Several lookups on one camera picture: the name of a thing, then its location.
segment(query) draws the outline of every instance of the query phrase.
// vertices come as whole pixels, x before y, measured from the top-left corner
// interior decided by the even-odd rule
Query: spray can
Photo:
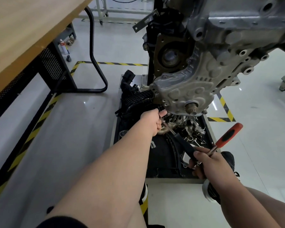
[[[69,55],[69,52],[68,52],[68,50],[66,48],[66,44],[65,44],[65,42],[62,39],[60,39],[60,46],[62,48],[62,54]]]

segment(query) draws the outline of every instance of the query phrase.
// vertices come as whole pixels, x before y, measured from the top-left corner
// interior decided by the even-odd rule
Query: red handle
[[[217,142],[216,146],[218,148],[222,148],[224,145],[226,145],[241,129],[243,128],[243,125],[241,123],[236,123],[234,126],[232,126]]]

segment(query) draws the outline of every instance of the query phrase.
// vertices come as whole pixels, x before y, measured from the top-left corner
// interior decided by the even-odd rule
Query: wooden tabletop
[[[92,0],[0,0],[0,92]]]

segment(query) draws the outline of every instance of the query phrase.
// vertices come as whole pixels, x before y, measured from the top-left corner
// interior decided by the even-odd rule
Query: sneaker
[[[221,152],[221,154],[224,157],[224,159],[227,161],[227,163],[230,165],[230,167],[232,168],[232,171],[234,172],[235,161],[234,161],[233,154],[228,151],[223,151]],[[234,173],[237,177],[239,177],[238,172],[234,172]],[[217,201],[217,203],[221,204],[221,199],[219,197],[219,194],[214,189],[214,187],[212,186],[212,184],[209,182],[208,179],[206,179],[205,182],[203,183],[202,190],[203,190],[203,194],[205,198],[209,202]]]

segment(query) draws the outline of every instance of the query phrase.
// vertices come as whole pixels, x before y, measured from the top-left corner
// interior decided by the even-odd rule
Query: black sleeve
[[[87,228],[82,222],[65,216],[46,219],[37,228]]]

